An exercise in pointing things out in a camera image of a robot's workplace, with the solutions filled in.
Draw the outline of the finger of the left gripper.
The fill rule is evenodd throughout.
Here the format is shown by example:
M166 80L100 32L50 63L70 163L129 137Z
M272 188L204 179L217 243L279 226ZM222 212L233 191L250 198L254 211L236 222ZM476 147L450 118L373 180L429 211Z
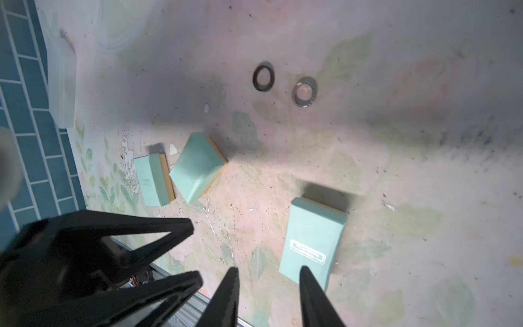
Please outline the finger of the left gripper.
M87 210L29 223L1 254L1 293L92 294L120 286L193 232L188 218Z
M137 323L162 326L201 287L199 272L173 275L139 287L100 293L24 314L25 326L113 326L141 309L161 304Z

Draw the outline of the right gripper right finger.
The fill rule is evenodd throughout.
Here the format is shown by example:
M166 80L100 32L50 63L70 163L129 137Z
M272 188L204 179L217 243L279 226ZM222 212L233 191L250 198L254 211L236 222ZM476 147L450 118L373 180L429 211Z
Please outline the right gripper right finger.
M304 327L345 327L309 267L303 266L301 268L299 287L302 325Z

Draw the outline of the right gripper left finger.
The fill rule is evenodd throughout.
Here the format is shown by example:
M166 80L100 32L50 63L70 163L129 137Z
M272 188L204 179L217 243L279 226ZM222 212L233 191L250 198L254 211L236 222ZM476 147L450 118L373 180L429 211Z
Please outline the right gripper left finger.
M239 295L239 271L237 267L231 267L201 315L196 327L236 327L238 323Z

